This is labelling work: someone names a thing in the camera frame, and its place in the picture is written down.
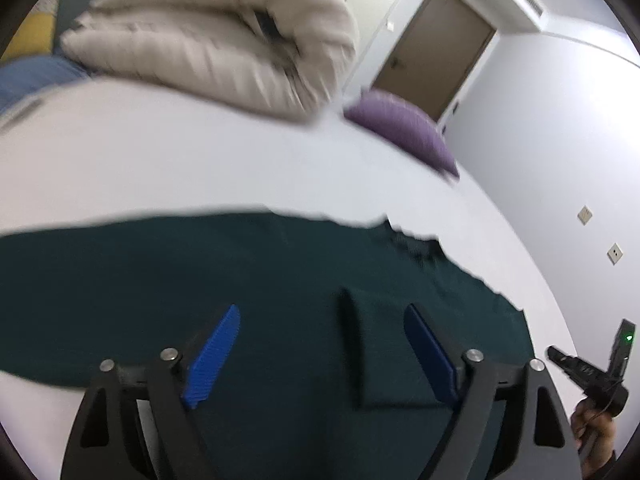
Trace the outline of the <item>person's right hand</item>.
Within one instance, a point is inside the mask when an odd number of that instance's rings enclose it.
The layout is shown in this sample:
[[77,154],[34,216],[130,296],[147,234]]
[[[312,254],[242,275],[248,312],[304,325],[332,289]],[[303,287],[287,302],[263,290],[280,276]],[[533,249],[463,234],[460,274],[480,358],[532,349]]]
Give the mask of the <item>person's right hand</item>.
[[616,426],[608,412],[600,412],[590,399],[581,400],[570,416],[570,428],[578,448],[586,432],[594,437],[591,451],[582,462],[582,478],[589,479],[614,457]]

